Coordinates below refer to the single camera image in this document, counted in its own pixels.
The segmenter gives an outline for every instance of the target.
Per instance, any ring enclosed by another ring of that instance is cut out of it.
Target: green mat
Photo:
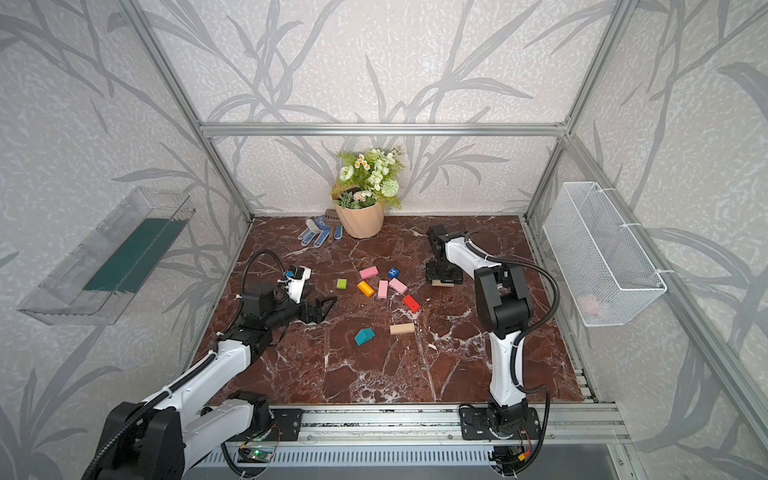
[[[83,290],[138,292],[187,222],[167,218],[144,219],[91,277]]]

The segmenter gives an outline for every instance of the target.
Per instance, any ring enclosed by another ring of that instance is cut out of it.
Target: plant pot
[[[381,204],[360,209],[336,205],[336,213],[339,214],[344,230],[355,238],[373,237],[384,225],[384,206]]]

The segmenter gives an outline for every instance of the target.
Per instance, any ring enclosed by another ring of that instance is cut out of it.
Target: artificial flower bouquet
[[[355,156],[348,152],[339,154],[344,163],[339,181],[331,196],[341,208],[362,209],[377,203],[400,208],[397,193],[400,185],[397,174],[402,170],[402,152],[394,147],[389,152],[374,148]]]

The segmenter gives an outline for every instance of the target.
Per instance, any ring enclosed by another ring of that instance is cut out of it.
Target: wallpapered wall
[[[243,217],[113,2],[0,2],[0,468],[80,478],[107,413],[172,379]],[[113,326],[48,326],[19,303],[136,186],[197,212]]]
[[[638,9],[576,125],[764,392],[766,14],[765,1]],[[532,217],[540,239],[559,185],[583,179],[566,157]],[[768,460],[663,300],[622,327],[585,329],[568,294],[562,311],[651,478],[768,478]]]
[[[614,8],[614,0],[141,4],[207,122],[563,121]],[[331,207],[335,153],[372,144],[406,152],[403,213],[459,214],[524,211],[554,141],[271,137],[218,147],[254,210],[290,215]]]

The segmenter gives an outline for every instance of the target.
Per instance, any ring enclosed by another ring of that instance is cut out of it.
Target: white mesh basket
[[[624,325],[667,291],[595,182],[563,183],[544,232],[586,326]]]

